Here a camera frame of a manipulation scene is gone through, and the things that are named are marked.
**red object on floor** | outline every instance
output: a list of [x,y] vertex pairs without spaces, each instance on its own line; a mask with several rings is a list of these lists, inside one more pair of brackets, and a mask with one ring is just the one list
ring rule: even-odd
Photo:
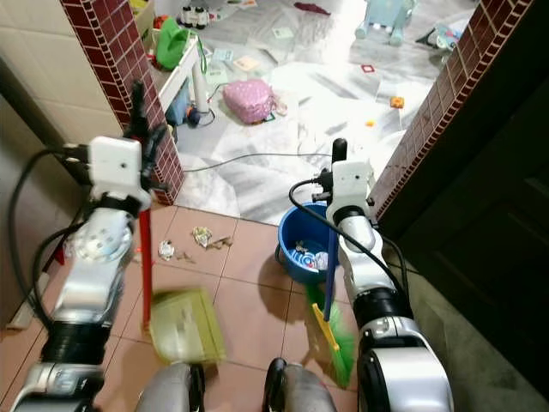
[[139,234],[141,235],[141,256],[143,275],[143,329],[148,330],[151,319],[151,299],[153,293],[153,250],[151,245],[151,210],[139,214]]
[[312,13],[318,13],[320,15],[331,15],[331,13],[327,12],[325,9],[323,9],[322,7],[317,6],[314,3],[296,2],[293,5],[295,7],[297,7],[298,9],[303,10],[303,11],[310,11]]
[[362,69],[362,71],[364,71],[365,73],[373,73],[375,70],[374,70],[374,66],[372,66],[371,64],[361,64],[360,65],[360,68]]

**pink bag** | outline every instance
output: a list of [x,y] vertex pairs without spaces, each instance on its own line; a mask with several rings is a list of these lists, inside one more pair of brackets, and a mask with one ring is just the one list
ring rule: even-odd
[[223,89],[223,100],[246,124],[262,121],[276,107],[273,90],[261,79],[227,84]]

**orange toy piece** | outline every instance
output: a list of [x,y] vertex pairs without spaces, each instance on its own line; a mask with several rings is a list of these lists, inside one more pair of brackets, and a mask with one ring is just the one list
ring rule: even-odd
[[391,97],[391,107],[395,109],[402,109],[404,108],[404,98],[403,97]]

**green bristles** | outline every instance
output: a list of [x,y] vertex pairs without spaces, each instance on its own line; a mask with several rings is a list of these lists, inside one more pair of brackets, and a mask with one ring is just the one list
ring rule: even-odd
[[[325,296],[318,286],[307,285],[306,293],[310,307],[314,303],[317,303],[319,308],[324,308]],[[329,327],[334,334],[335,341],[340,347],[339,350],[334,350],[331,345],[328,345],[335,369],[335,380],[339,386],[345,388],[349,385],[351,372],[353,371],[355,336],[343,324],[341,311],[335,302],[332,303],[329,314]]]

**blue bucket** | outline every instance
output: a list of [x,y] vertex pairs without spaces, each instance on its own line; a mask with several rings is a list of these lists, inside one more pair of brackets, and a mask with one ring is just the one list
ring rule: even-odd
[[[326,217],[325,203],[305,203],[307,209]],[[326,272],[310,267],[315,255],[328,251],[329,228],[314,217],[296,207],[288,210],[278,226],[278,245],[274,252],[290,277],[299,283],[317,284],[326,281]],[[307,252],[296,251],[298,242],[303,242]]]

